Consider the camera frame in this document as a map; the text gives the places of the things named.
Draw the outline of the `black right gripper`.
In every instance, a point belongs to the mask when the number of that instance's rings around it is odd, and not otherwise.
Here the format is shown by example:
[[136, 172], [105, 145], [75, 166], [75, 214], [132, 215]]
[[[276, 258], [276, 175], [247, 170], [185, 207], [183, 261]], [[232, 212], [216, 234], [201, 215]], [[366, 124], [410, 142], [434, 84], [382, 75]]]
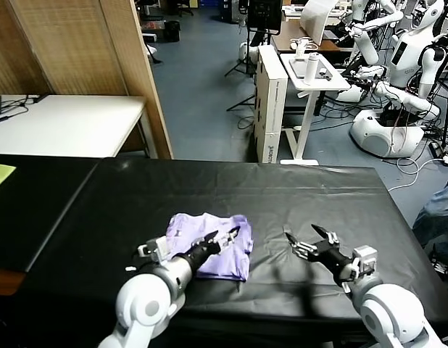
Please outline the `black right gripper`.
[[312, 224], [311, 226], [319, 236], [327, 241], [319, 241], [314, 245], [299, 241], [288, 225], [283, 226], [283, 232], [292, 253], [303, 260], [307, 260], [310, 256], [312, 262], [324, 265], [332, 273], [334, 279], [352, 279], [353, 259], [340, 252], [337, 234], [319, 225]]

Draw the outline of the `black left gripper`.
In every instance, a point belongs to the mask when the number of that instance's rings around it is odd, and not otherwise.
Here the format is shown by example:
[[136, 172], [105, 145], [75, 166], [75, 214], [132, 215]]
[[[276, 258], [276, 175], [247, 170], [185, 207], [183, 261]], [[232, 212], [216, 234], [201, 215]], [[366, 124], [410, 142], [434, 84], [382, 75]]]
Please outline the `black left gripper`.
[[210, 256], [220, 253], [220, 248], [225, 249], [234, 243], [241, 227], [238, 225], [225, 232], [215, 243], [218, 231], [213, 231], [201, 237], [199, 243], [194, 244], [186, 252], [186, 260], [191, 268], [200, 268]]

